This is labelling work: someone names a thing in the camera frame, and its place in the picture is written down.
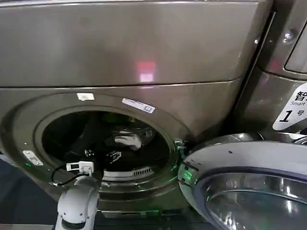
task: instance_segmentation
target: label sticker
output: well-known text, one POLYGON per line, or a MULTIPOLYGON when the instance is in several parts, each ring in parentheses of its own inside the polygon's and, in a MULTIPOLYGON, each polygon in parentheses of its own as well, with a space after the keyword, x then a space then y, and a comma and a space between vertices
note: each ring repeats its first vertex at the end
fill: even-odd
POLYGON ((121 102, 123 102, 124 104, 130 105, 134 108, 143 110, 143 111, 150 113, 150 114, 152 114, 153 111, 155 110, 155 107, 153 107, 151 105, 144 104, 142 102, 137 102, 137 101, 134 101, 134 100, 130 100, 128 98, 123 98, 123 100, 121 102))
POLYGON ((273 129, 284 130, 307 118, 307 83, 294 91, 273 124, 273 129))
POLYGON ((93 101, 95 100, 94 98, 94 94, 93 93, 82 93, 82 92, 79 92, 77 93, 77 96, 79 98, 80 101, 93 101))
POLYGON ((44 165, 42 161, 31 150, 24 150, 23 154, 33 165, 44 165))

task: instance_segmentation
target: green light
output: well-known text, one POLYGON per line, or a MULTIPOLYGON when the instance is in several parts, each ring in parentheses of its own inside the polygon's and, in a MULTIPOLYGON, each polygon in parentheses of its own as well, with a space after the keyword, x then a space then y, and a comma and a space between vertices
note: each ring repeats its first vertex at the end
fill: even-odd
POLYGON ((191 180, 191 174, 189 172, 185 172, 184 174, 185 179, 191 180))

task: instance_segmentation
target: open door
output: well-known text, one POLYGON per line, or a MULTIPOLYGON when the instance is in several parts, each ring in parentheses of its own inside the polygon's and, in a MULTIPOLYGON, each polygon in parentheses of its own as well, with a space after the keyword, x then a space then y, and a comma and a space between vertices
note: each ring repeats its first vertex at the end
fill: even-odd
POLYGON ((181 191, 221 230, 306 229, 306 141, 286 133, 219 137, 180 165, 181 191))

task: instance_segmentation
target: screw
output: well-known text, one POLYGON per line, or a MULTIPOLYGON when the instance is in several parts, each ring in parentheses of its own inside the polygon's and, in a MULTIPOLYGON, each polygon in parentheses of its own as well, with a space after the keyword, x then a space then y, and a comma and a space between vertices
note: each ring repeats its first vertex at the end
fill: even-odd
POLYGON ((294 39, 294 34, 292 31, 288 30, 284 33, 283 35, 283 42, 284 43, 289 43, 294 39))

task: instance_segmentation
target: adjacent washing machine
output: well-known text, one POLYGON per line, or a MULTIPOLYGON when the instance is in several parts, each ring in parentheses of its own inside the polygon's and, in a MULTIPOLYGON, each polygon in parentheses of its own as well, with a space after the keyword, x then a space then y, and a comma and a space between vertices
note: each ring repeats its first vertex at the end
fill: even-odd
POLYGON ((307 128, 307 3, 276 0, 274 9, 256 68, 233 116, 235 131, 296 133, 307 128))
MULTIPOLYGON (((270 7, 268 0, 1 1, 2 151, 54 196, 55 168, 107 156, 104 212, 186 207, 178 166, 190 147, 217 135, 270 7)), ((71 176, 60 171, 55 180, 71 176)))

